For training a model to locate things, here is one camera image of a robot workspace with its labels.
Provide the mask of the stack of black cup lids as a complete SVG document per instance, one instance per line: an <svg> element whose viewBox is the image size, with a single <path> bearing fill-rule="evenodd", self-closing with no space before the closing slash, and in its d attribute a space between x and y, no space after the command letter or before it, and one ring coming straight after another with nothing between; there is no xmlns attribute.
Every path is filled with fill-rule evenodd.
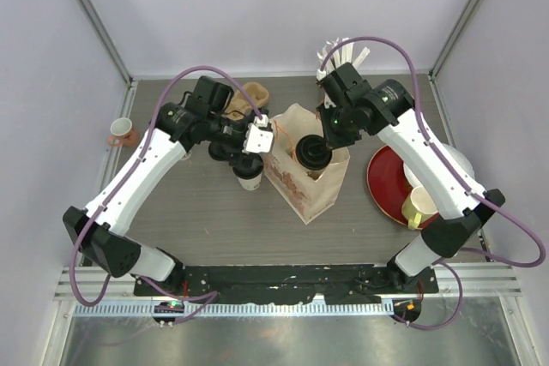
<svg viewBox="0 0 549 366"><path fill-rule="evenodd" d="M221 145L220 143L211 142L208 146L208 154L215 161L229 162L233 157L233 152L230 147Z"/></svg>

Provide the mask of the black cup lid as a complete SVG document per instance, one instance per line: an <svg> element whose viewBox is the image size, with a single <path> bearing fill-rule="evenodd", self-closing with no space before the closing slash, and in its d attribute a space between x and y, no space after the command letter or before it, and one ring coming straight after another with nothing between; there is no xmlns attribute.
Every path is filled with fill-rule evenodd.
<svg viewBox="0 0 549 366"><path fill-rule="evenodd" d="M320 171L326 168L331 159L332 151L328 149L326 141L320 135L305 135L296 148L297 161L311 171Z"/></svg>
<svg viewBox="0 0 549 366"><path fill-rule="evenodd" d="M258 153L243 153L232 167L236 177L245 180L260 176L263 171L262 157Z"/></svg>

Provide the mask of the paper bag with orange handles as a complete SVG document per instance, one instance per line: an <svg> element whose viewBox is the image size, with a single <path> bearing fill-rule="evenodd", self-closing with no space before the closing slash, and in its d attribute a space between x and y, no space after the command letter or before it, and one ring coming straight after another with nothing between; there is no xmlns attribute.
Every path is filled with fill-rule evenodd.
<svg viewBox="0 0 549 366"><path fill-rule="evenodd" d="M307 169L297 161L296 145L307 135L323 136L317 115L293 104L273 117L273 123L274 145L263 156L264 173L307 225L335 204L351 155L347 148L338 148L326 167Z"/></svg>

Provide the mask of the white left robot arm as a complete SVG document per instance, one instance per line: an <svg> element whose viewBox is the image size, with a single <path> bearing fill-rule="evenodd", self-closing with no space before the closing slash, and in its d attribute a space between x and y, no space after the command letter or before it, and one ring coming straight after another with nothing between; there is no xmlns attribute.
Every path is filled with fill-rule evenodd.
<svg viewBox="0 0 549 366"><path fill-rule="evenodd" d="M183 284L183 264L162 249L128 237L142 204L165 174L207 141L214 158L236 171L260 171L262 145L251 137L268 130L267 111L236 81L201 76L178 102L160 100L136 150L117 175L85 207L69 207L63 224L73 243L70 259L83 254L109 278L131 274L152 280L163 296Z"/></svg>

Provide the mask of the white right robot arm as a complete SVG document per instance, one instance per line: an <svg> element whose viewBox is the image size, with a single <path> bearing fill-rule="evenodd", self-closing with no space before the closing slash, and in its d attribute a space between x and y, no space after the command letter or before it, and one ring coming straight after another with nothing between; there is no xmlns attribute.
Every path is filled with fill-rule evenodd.
<svg viewBox="0 0 549 366"><path fill-rule="evenodd" d="M325 92L317 107L327 149L348 147L360 133L378 137L409 167L434 200L438 216L387 264L392 290L405 293L432 263L454 256L505 203L498 189L485 189L431 135L414 100L398 81L372 87L350 63L317 72Z"/></svg>

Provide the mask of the red round tray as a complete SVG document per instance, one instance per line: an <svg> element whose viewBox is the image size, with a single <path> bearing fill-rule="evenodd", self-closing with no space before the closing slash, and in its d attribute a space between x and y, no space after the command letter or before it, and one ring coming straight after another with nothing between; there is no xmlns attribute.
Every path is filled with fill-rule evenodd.
<svg viewBox="0 0 549 366"><path fill-rule="evenodd" d="M390 147L383 146L371 158L366 168L365 180L371 197L381 211L407 227L401 214L401 206L413 188L404 176L403 165L402 159ZM426 228L437 216L438 213L418 230Z"/></svg>

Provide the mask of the small pink ceramic teacup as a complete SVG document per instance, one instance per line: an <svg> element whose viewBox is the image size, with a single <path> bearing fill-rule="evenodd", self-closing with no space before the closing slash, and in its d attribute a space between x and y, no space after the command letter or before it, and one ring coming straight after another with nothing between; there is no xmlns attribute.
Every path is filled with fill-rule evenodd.
<svg viewBox="0 0 549 366"><path fill-rule="evenodd" d="M139 134L127 117L120 117L113 121L110 132L111 136L107 139L110 147L133 147L139 143Z"/></svg>

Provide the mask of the yellow mug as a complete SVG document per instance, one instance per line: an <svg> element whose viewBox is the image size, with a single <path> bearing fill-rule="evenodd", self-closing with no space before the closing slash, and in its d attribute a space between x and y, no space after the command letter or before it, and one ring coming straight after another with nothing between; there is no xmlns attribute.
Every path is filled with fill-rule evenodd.
<svg viewBox="0 0 549 366"><path fill-rule="evenodd" d="M423 186L413 188L401 206L401 214L411 230L418 230L438 213L434 200Z"/></svg>

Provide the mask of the white paper plate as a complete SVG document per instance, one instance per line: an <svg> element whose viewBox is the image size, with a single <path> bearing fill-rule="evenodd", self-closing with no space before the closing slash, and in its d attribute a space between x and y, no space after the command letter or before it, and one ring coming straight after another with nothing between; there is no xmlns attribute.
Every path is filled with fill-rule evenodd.
<svg viewBox="0 0 549 366"><path fill-rule="evenodd" d="M443 144L447 152L452 156L452 158L459 164L459 166L472 178L475 178L474 168L469 160L456 148L452 147L449 144ZM413 174L411 169L404 164L403 165L404 176L407 179L407 182L412 188L422 187L423 183Z"/></svg>

